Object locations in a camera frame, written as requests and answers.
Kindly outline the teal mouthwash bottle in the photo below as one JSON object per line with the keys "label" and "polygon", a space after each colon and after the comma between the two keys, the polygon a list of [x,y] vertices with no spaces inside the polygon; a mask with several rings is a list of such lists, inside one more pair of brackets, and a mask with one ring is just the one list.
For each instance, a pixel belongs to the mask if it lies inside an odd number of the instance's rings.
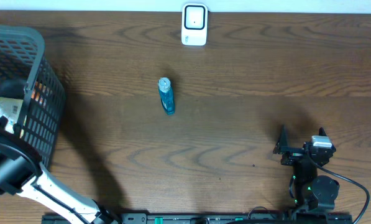
{"label": "teal mouthwash bottle", "polygon": [[162,77],[159,79],[158,92],[160,95],[160,101],[163,106],[164,111],[167,115],[172,115],[175,113],[175,102],[171,81],[167,77]]}

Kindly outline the white yellow snack bag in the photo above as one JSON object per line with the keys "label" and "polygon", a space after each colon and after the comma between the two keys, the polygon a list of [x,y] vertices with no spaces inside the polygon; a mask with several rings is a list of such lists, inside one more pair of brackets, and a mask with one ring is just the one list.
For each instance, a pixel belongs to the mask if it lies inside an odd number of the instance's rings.
{"label": "white yellow snack bag", "polygon": [[10,125],[17,123],[23,100],[0,97],[0,116],[7,118]]}

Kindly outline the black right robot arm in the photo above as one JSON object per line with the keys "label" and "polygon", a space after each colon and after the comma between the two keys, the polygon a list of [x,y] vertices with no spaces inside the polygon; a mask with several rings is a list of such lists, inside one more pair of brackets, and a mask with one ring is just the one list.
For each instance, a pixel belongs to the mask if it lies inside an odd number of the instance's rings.
{"label": "black right robot arm", "polygon": [[292,147],[285,127],[281,127],[273,153],[282,155],[281,165],[293,168],[290,195],[299,211],[318,213],[334,209],[339,183],[326,175],[318,175],[318,169],[329,163],[335,152],[323,128],[302,147]]}

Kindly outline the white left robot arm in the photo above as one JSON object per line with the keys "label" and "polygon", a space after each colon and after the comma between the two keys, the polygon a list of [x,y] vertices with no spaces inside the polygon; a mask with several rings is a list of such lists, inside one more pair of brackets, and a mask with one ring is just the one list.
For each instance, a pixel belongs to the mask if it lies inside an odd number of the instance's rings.
{"label": "white left robot arm", "polygon": [[61,215],[70,223],[120,223],[121,219],[56,179],[45,167],[47,158],[38,147],[43,139],[24,141],[0,126],[0,195],[29,198]]}

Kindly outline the white barcode scanner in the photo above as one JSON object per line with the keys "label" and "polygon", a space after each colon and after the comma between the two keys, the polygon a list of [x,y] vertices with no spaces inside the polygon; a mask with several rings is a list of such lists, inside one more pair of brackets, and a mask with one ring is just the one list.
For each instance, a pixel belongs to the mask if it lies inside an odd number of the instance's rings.
{"label": "white barcode scanner", "polygon": [[181,16],[181,43],[204,46],[208,33],[208,8],[201,3],[187,3]]}

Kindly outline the grey plastic basket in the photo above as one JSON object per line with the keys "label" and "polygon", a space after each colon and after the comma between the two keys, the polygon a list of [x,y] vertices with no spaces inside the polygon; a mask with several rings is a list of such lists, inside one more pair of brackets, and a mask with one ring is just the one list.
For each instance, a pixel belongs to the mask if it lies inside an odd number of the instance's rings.
{"label": "grey plastic basket", "polygon": [[10,130],[50,167],[66,94],[35,29],[0,25],[0,97],[19,100]]}

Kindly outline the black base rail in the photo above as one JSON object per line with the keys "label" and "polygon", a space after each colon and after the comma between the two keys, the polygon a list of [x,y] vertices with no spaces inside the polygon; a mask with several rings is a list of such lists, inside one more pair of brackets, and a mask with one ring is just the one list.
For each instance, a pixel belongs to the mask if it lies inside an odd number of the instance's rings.
{"label": "black base rail", "polygon": [[297,214],[296,217],[287,217],[283,214],[269,214],[268,212],[256,211],[246,214],[147,214],[147,213],[123,213],[119,215],[118,224],[226,224],[226,223],[352,223],[350,215],[343,214]]}

